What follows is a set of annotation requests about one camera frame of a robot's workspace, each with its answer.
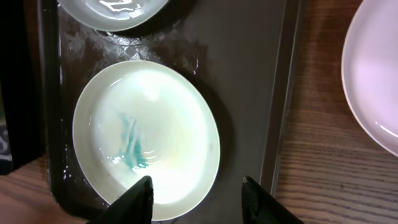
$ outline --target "green stain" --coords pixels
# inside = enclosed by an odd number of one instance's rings
[[[118,156],[121,158],[121,161],[123,161],[129,168],[145,168],[148,166],[147,160],[145,157],[142,155],[142,147],[140,140],[138,138],[135,139],[134,141],[134,136],[136,135],[136,124],[137,120],[134,120],[130,130],[130,121],[127,118],[126,114],[121,113],[120,118],[122,119],[123,122],[123,131],[121,135],[121,139],[123,144],[127,140],[128,136],[128,142],[126,146],[126,150],[123,152],[122,148],[119,148],[119,154]]]

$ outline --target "brown wooden surface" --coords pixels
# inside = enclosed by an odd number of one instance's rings
[[[34,2],[26,1],[37,71]],[[398,158],[360,128],[341,86],[344,37],[360,2],[307,1],[277,189],[306,223],[398,223]],[[40,158],[0,177],[0,223],[84,223],[55,203],[45,166]]]

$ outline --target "tray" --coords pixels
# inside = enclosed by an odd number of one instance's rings
[[[78,23],[39,0],[40,59],[50,188],[60,206],[92,219],[108,206],[75,157],[72,119],[84,86],[125,60],[164,64],[203,95],[220,133],[215,184],[175,223],[241,223],[241,181],[275,195],[302,1],[170,0],[152,19],[117,33]]]

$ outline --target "dish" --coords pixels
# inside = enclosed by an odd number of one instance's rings
[[[159,12],[168,0],[58,0],[77,21],[103,31],[133,28]]]
[[[348,29],[341,74],[362,128],[398,156],[398,1],[365,0]]]
[[[76,104],[72,135],[85,177],[108,203],[152,177],[155,221],[196,207],[218,171],[220,139],[206,101],[154,62],[120,62],[91,79]]]

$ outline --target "pink plate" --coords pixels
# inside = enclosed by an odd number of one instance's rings
[[[398,156],[398,1],[362,2],[348,29],[341,73],[358,123]]]

